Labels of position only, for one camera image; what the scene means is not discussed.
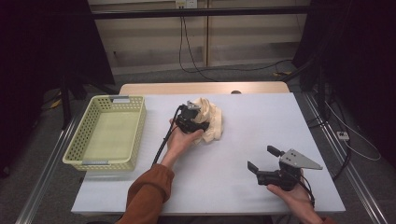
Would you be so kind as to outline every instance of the cream fabric object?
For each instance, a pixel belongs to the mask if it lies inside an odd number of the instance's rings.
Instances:
[[[194,104],[200,105],[201,109],[196,118],[195,123],[209,122],[209,128],[202,135],[201,138],[195,140],[195,144],[204,139],[207,143],[221,138],[223,132],[221,109],[210,103],[206,98],[198,98],[193,101]]]

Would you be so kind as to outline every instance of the aluminum rail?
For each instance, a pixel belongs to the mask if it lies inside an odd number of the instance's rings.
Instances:
[[[93,11],[92,13],[55,12],[48,14],[48,16],[62,17],[70,20],[112,20],[133,18],[306,14],[336,12],[337,9],[339,9],[339,6],[185,8],[135,11]]]
[[[44,194],[50,184],[50,180],[55,172],[55,168],[58,165],[59,160],[65,153],[69,141],[71,140],[73,132],[78,126],[78,122],[82,117],[83,110],[87,107],[87,104],[78,111],[78,113],[71,119],[66,129],[61,131],[58,141],[49,156],[49,159],[35,183],[35,187],[29,195],[24,207],[22,208],[20,215],[18,216],[16,224],[29,224],[32,223],[35,213],[37,212],[38,206],[44,197]]]
[[[318,122],[321,123],[323,120],[320,118],[319,112],[317,111],[315,99],[312,95],[308,96],[307,94],[305,94],[304,96],[313,114],[318,118]],[[329,141],[335,156],[342,164],[344,162],[343,158],[346,156],[347,152],[344,150],[342,144],[338,140],[330,124],[323,124],[320,125],[320,127],[327,140]],[[352,187],[361,199],[361,203],[366,209],[366,212],[370,216],[370,219],[373,221],[373,223],[388,224],[383,212],[381,211],[380,206],[378,205],[378,202],[376,201],[371,191],[367,188],[364,181],[361,179],[361,176],[359,175],[355,166],[352,164],[352,161],[349,162],[348,166],[345,169],[345,172]]]

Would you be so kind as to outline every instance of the plastic basket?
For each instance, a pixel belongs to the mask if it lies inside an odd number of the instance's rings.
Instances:
[[[63,162],[80,171],[133,170],[145,118],[143,96],[92,97]]]

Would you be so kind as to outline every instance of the electrical cable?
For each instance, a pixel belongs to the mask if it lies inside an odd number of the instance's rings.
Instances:
[[[347,123],[347,120],[346,120],[346,118],[345,118],[343,109],[341,108],[341,106],[338,104],[337,101],[335,101],[335,104],[337,105],[338,110],[339,110],[340,113],[341,113],[341,116],[342,116],[342,119],[343,119],[344,123]],[[340,120],[337,119],[336,121],[337,121],[338,126],[340,127],[340,129],[341,129],[342,131],[344,131],[344,128],[343,128],[343,126],[342,126],[341,123],[340,123]],[[349,135],[349,129],[346,129],[346,133],[348,134],[348,136],[350,136],[350,135]],[[337,180],[338,177],[341,175],[341,173],[343,173],[343,171],[345,170],[345,168],[346,168],[347,165],[349,164],[351,158],[352,158],[352,150],[351,150],[350,148],[347,148],[347,149],[346,149],[346,156],[344,157],[344,162],[343,162],[343,164],[341,165],[340,170],[332,177],[332,181]]]
[[[378,161],[379,159],[381,159],[381,154],[378,151],[378,148],[376,148],[369,140],[367,140],[366,138],[364,138],[361,134],[359,134],[358,132],[356,132],[355,130],[353,130],[351,127],[349,127],[348,125],[346,125],[336,114],[335,112],[332,110],[332,108],[326,103],[327,107],[330,108],[330,110],[332,111],[332,113],[335,115],[336,118],[338,118],[342,124],[344,124],[350,131],[352,131],[353,133],[357,134],[361,139],[363,139],[364,141],[366,141],[370,146],[372,146],[377,152],[378,152],[378,159],[375,159],[376,161]]]
[[[165,147],[165,144],[168,142],[169,137],[171,136],[172,132],[175,130],[176,127],[174,129],[172,129],[172,127],[175,124],[176,116],[177,116],[177,113],[178,113],[178,111],[180,109],[181,109],[181,105],[177,108],[177,110],[175,112],[175,115],[174,115],[174,117],[172,119],[172,122],[171,122],[171,126],[169,127],[169,130],[166,133],[166,136],[163,139],[163,143],[161,144],[160,148],[158,149],[157,155],[155,155],[154,161],[152,162],[151,166],[153,166],[155,163],[157,163],[158,159],[161,156],[161,153],[163,152],[163,148]]]
[[[317,96],[318,96],[318,91],[317,90],[315,90],[314,89],[314,91],[316,92],[316,94],[314,95],[314,98],[317,98]],[[332,98],[333,98],[333,96],[332,96],[332,93],[331,94],[326,94],[325,96],[327,96],[327,95],[330,95],[329,96],[329,102],[331,102],[331,104],[332,104]],[[313,126],[308,126],[308,128],[309,129],[313,129],[313,128],[317,128],[317,127],[319,127],[319,126],[322,126],[322,125],[324,125],[324,124],[326,124],[328,121],[329,121],[329,119],[331,118],[331,113],[329,112],[329,113],[327,113],[326,112],[326,118],[322,118],[321,119],[321,123],[319,123],[319,124],[316,124],[316,125],[313,125]],[[313,120],[315,120],[315,119],[318,119],[320,116],[317,116],[316,118],[314,118],[314,119],[311,119],[311,120],[308,120],[306,123],[307,123],[307,125],[309,124],[309,123],[311,123]]]
[[[301,187],[303,187],[303,189],[305,189],[305,191],[309,194],[309,197],[311,198],[311,204],[312,204],[312,206],[315,207],[315,197],[314,197],[314,194],[312,193],[311,185],[309,184],[308,180],[307,180],[303,175],[301,175],[301,177],[302,177],[302,178],[305,180],[305,182],[308,184],[308,187],[309,187],[309,188],[307,188],[306,185],[305,185],[301,180],[297,179],[294,175],[290,174],[289,172],[286,172],[286,171],[285,171],[284,174],[287,174],[288,176],[290,176],[291,178],[293,178],[295,181],[297,181],[297,183],[298,183]]]
[[[347,143],[347,141],[344,140],[344,143],[346,144],[346,146],[347,146],[349,149],[351,149],[351,150],[354,151],[356,154],[362,156],[363,158],[365,158],[365,159],[367,159],[367,160],[369,160],[369,161],[379,161],[379,160],[381,159],[381,154],[379,154],[379,153],[378,153],[378,158],[370,158],[370,157],[368,157],[368,156],[365,156],[365,155],[359,153],[359,151],[357,151],[356,149],[354,149],[353,147],[351,147],[351,146]]]
[[[199,73],[199,74],[200,74],[201,76],[203,76],[204,78],[207,78],[207,79],[212,80],[212,81],[217,81],[217,80],[215,80],[215,79],[212,79],[212,78],[209,78],[209,77],[204,76],[204,75],[202,74],[202,72],[204,72],[204,71],[240,71],[240,72],[251,72],[251,71],[258,71],[258,70],[270,68],[270,67],[273,67],[273,66],[277,66],[277,65],[280,64],[280,63],[291,62],[291,61],[292,61],[292,59],[285,59],[285,60],[278,61],[278,62],[276,62],[276,63],[272,63],[272,64],[270,64],[270,65],[266,65],[266,66],[264,66],[264,67],[249,68],[249,69],[241,69],[241,68],[206,68],[206,69],[198,69],[198,67],[196,66],[195,61],[194,61],[194,59],[193,59],[193,57],[192,57],[190,41],[189,41],[189,37],[188,37],[188,35],[187,35],[187,25],[186,25],[186,21],[185,21],[184,17],[180,17],[180,22],[181,22],[181,27],[180,27],[181,37],[180,37],[180,48],[179,48],[179,51],[178,51],[178,62],[179,62],[179,64],[180,64],[181,69],[182,69],[184,72],[187,72],[187,73]],[[191,56],[192,63],[193,63],[193,65],[194,65],[195,71],[186,70],[186,69],[182,66],[182,63],[181,63],[181,47],[182,47],[182,43],[183,43],[183,23],[184,23],[184,33],[185,33],[185,36],[186,36],[187,45],[188,45],[188,47],[189,47],[189,52],[190,52],[190,56]]]
[[[197,65],[195,64],[195,60],[192,57],[192,53],[191,53],[191,47],[190,47],[190,41],[189,41],[189,36],[187,35],[187,25],[186,25],[186,20],[184,19],[184,17],[180,17],[180,22],[181,22],[181,29],[180,29],[180,48],[178,51],[178,62],[180,63],[180,67],[183,71],[188,72],[186,69],[184,69],[184,67],[181,65],[181,59],[180,59],[180,55],[181,55],[181,47],[182,47],[182,43],[183,43],[183,23],[184,23],[184,34],[186,36],[186,40],[187,40],[187,45],[189,46],[189,53],[192,59],[192,64],[194,65],[196,72],[198,72],[202,77],[211,80],[211,81],[215,81],[218,82],[217,80],[210,78],[210,77],[206,77],[204,76],[204,74],[202,74],[202,72],[197,68]]]
[[[345,115],[344,115],[344,112],[343,112],[341,106],[340,106],[340,105],[338,104],[338,102],[335,100],[335,93],[334,93],[333,90],[332,90],[332,93],[330,94],[329,103],[330,103],[330,104],[326,103],[326,105],[327,105],[327,107],[329,107],[330,109],[332,109],[332,107],[331,107],[332,103],[336,103],[336,105],[338,106],[338,109],[339,109],[339,111],[340,111],[340,113],[341,113],[341,116],[342,116],[342,118],[343,118],[344,123],[347,123],[347,122],[345,121],[345,120],[346,120],[346,119],[345,119]],[[337,121],[338,126],[340,127],[340,129],[341,129],[342,131],[344,131],[344,128],[341,126],[340,119],[335,119],[335,120]],[[348,130],[348,129],[346,129],[346,133],[350,136],[349,130]],[[347,148],[347,149],[346,149],[346,156],[344,157],[344,162],[343,162],[343,164],[341,165],[341,167],[340,167],[340,169],[338,170],[338,172],[332,177],[332,181],[337,180],[338,177],[341,175],[341,173],[343,173],[343,171],[345,170],[345,168],[346,168],[347,165],[349,164],[351,158],[352,158],[352,150],[351,150],[350,148]]]
[[[297,0],[294,0],[294,5],[297,6]],[[300,20],[298,19],[298,15],[294,14],[296,16],[296,20],[297,20],[297,25],[298,25],[298,30],[300,31],[300,35],[303,34],[303,32],[301,31],[301,25],[300,25]]]
[[[313,119],[306,120],[305,122],[306,122],[306,124],[310,124],[310,123],[314,122],[315,120],[317,120],[318,118],[319,118],[319,116],[317,116]]]

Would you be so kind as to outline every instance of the hand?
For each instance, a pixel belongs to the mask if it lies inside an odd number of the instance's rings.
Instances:
[[[304,224],[323,223],[315,212],[306,190],[297,184],[291,191],[285,191],[275,185],[268,185],[267,189],[281,198],[289,207],[291,212]]]
[[[172,169],[176,160],[187,150],[187,148],[189,148],[192,142],[200,138],[204,133],[204,130],[198,130],[194,133],[183,133],[176,124],[174,124],[172,130],[172,134],[167,142],[168,150],[163,156],[163,160],[161,162],[162,165],[169,169]]]

